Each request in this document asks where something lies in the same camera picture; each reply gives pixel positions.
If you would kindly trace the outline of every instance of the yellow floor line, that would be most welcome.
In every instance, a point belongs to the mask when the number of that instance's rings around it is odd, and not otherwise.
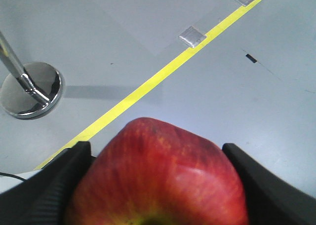
[[[68,143],[66,143],[63,147],[61,147],[57,152],[55,152],[52,156],[38,165],[35,170],[42,168],[45,166],[50,160],[52,160],[57,154],[59,154],[63,149],[71,148],[78,141],[88,141],[94,135],[96,135],[100,130],[102,130],[105,126],[111,123],[115,118],[117,118],[120,114],[126,111],[129,107],[135,104],[138,100],[140,100],[144,95],[154,89],[158,84],[160,84],[164,79],[166,79],[170,74],[172,74],[175,70],[177,70],[180,66],[182,66],[185,62],[187,62],[191,57],[197,54],[202,48],[208,45],[212,40],[214,40],[217,36],[219,36],[224,30],[226,30],[230,25],[236,22],[240,17],[242,17],[245,13],[251,10],[254,6],[256,6],[262,0],[255,0],[250,3],[248,6],[241,6],[237,10],[235,10],[232,14],[230,14],[227,18],[225,18],[222,22],[216,25],[213,29],[211,29],[206,34],[206,39],[204,39],[196,48],[188,48],[183,51],[179,56],[177,56],[174,60],[172,60],[169,64],[163,67],[159,72],[157,72],[154,76],[152,76],[149,80],[139,86],[135,91],[129,94],[126,98],[120,101],[117,105],[111,108],[108,112],[106,112],[103,116],[85,128],[81,133],[71,139]]]

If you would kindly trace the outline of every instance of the apple skin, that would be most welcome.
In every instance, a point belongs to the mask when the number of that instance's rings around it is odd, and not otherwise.
[[[67,225],[248,225],[243,185],[211,141],[153,118],[129,122],[76,187]]]

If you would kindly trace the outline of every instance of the metal stanchion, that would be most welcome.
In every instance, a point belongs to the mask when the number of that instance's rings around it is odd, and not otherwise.
[[[43,62],[22,65],[0,32],[0,58],[10,71],[0,90],[0,102],[7,113],[28,119],[47,113],[61,96],[59,72]]]

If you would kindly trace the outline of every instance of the pole base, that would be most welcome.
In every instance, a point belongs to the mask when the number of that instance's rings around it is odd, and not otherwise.
[[[56,105],[63,89],[63,80],[59,72],[43,62],[30,62],[24,67],[36,86],[45,92],[50,103],[43,105],[24,91],[18,81],[9,74],[0,90],[0,102],[5,111],[18,119],[29,119],[46,115]]]

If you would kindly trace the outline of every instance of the wire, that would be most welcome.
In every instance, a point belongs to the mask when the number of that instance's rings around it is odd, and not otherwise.
[[[19,176],[16,176],[16,175],[13,175],[13,174],[9,174],[9,173],[5,173],[5,172],[0,172],[0,176],[5,176],[5,177],[12,177],[12,178],[15,178],[15,179],[19,179],[21,181],[26,181],[26,179],[22,178],[22,177],[19,177]]]

